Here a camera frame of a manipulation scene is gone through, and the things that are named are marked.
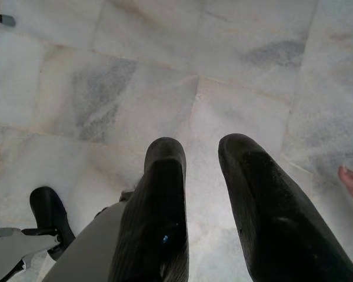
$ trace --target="marble floor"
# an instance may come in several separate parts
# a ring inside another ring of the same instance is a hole
[[[142,175],[156,138],[187,155],[190,281],[251,281],[218,163],[262,145],[353,261],[353,0],[0,0],[0,227],[53,187],[75,234]],[[11,281],[41,281],[41,253]]]

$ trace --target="white marble tile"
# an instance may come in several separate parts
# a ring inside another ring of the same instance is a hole
[[[186,149],[187,213],[191,222],[235,226],[219,166],[218,143],[227,134],[242,133],[277,159],[288,111],[283,101],[249,89],[200,80]]]
[[[278,159],[289,109],[261,91],[200,79],[191,135],[218,146],[227,134],[245,134]]]
[[[47,273],[50,271],[50,269],[54,266],[54,264],[55,264],[55,261],[47,254],[39,270],[38,279],[34,281],[42,282],[43,279],[46,277]]]
[[[209,234],[217,226],[209,226],[206,223],[193,223],[187,216],[188,225],[188,244],[189,244],[189,279],[195,281],[196,273],[200,268],[200,261],[205,255],[207,244],[209,243]]]
[[[14,275],[9,282],[36,282],[42,265],[45,261],[47,253],[46,251],[40,252],[34,255],[31,260],[31,267],[26,271],[22,271],[16,275]]]
[[[299,188],[311,199],[314,196],[312,191],[314,187],[314,175],[310,172],[297,167],[283,157],[277,161],[278,165],[288,174],[288,176],[298,184]]]
[[[332,183],[353,169],[353,1],[319,2],[283,155]]]
[[[315,177],[311,201],[353,262],[353,199],[343,186]]]
[[[104,0],[2,0],[0,12],[16,20],[15,32],[88,49]]]
[[[140,152],[158,137],[187,139],[198,78],[53,47],[40,78],[32,130]]]
[[[90,145],[85,166],[66,206],[74,234],[79,234],[104,208],[119,201],[144,173],[145,155],[103,145]]]
[[[108,0],[94,49],[120,58],[188,69],[204,0]]]
[[[45,47],[0,28],[0,123],[27,127],[34,112]]]
[[[36,225],[34,225],[32,221],[1,220],[0,219],[0,228],[4,228],[4,227],[26,229],[26,228],[36,228]]]
[[[191,69],[289,99],[315,3],[316,0],[207,1]]]
[[[66,201],[77,183],[85,152],[85,144],[71,139],[0,127],[0,219],[35,226],[31,191],[50,186]]]
[[[196,249],[200,258],[189,281],[251,282],[236,228],[215,228]]]

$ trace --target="gray marble vein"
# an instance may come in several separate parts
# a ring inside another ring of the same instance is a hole
[[[291,99],[315,4],[316,0],[207,1],[191,69]]]
[[[52,46],[42,65],[31,129],[145,151],[157,137],[187,137],[197,80]]]

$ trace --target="blue sparkle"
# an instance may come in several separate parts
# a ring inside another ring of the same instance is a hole
[[[169,239],[169,236],[165,235],[165,237],[162,239],[162,242],[165,244],[168,239]]]

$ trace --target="floor tile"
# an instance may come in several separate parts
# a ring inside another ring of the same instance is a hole
[[[315,195],[312,191],[314,187],[314,175],[289,163],[284,158],[280,158],[277,163],[310,199]]]
[[[315,4],[316,0],[207,1],[191,69],[290,99]]]
[[[235,226],[218,161],[219,140],[230,133],[242,133],[277,159],[288,112],[284,102],[249,89],[200,80],[186,149],[189,220],[225,228]]]
[[[183,142],[197,81],[187,73],[53,47],[31,128],[140,152],[162,136]]]
[[[199,251],[201,258],[190,281],[252,281],[236,228],[211,231]]]
[[[144,173],[145,154],[90,145],[84,168],[66,206],[71,229],[79,234],[94,217],[132,190]]]
[[[104,0],[2,0],[0,12],[16,20],[15,32],[88,49]]]
[[[188,225],[188,244],[189,244],[189,279],[194,281],[196,272],[198,271],[200,261],[204,256],[206,250],[205,245],[209,240],[209,233],[211,230],[217,229],[217,226],[209,225],[208,222],[195,223],[193,217],[187,214]]]
[[[94,49],[186,70],[203,0],[108,0]]]
[[[31,191],[50,186],[64,201],[78,180],[86,146],[71,139],[0,127],[0,219],[31,222]]]
[[[311,201],[353,262],[353,199],[344,186],[315,177],[313,190],[322,190]]]
[[[55,261],[47,254],[45,260],[39,269],[39,276],[38,279],[34,280],[36,282],[42,282],[43,279],[46,277],[47,273],[50,269],[54,266]]]
[[[333,183],[353,169],[353,1],[319,2],[283,155]]]
[[[253,138],[275,159],[281,151],[290,105],[250,88],[199,81],[191,135],[218,142],[230,133]]]
[[[0,28],[0,123],[27,127],[32,119],[45,47]]]
[[[17,221],[17,220],[1,220],[0,219],[0,228],[5,227],[12,227],[12,228],[19,228],[19,229],[26,229],[26,228],[35,228],[31,221]]]
[[[35,282],[39,277],[39,272],[42,268],[42,265],[45,261],[47,253],[46,251],[40,252],[34,255],[31,260],[31,268],[14,275],[10,282]]]

